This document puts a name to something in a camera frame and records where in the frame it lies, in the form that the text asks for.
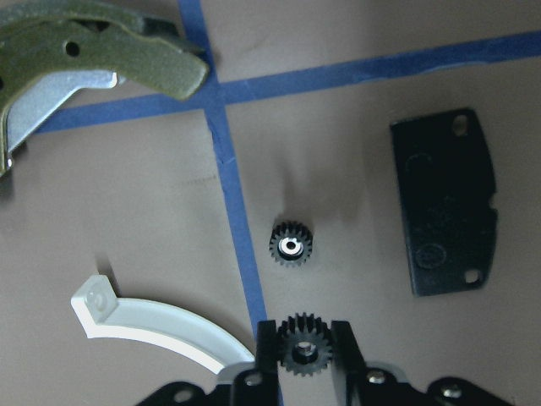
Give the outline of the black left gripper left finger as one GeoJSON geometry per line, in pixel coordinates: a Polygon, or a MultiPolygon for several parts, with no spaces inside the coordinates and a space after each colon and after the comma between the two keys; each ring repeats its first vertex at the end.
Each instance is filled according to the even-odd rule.
{"type": "Polygon", "coordinates": [[[144,405],[278,405],[276,323],[261,321],[257,326],[254,363],[223,370],[212,392],[195,384],[175,381],[143,400],[144,405]]]}

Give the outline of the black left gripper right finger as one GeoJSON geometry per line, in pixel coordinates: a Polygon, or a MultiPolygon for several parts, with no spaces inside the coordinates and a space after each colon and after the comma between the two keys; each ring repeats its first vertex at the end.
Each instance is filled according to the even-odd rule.
{"type": "Polygon", "coordinates": [[[368,366],[346,321],[331,323],[332,375],[340,405],[506,405],[470,381],[444,377],[426,392],[400,382],[386,369],[368,366]]]}

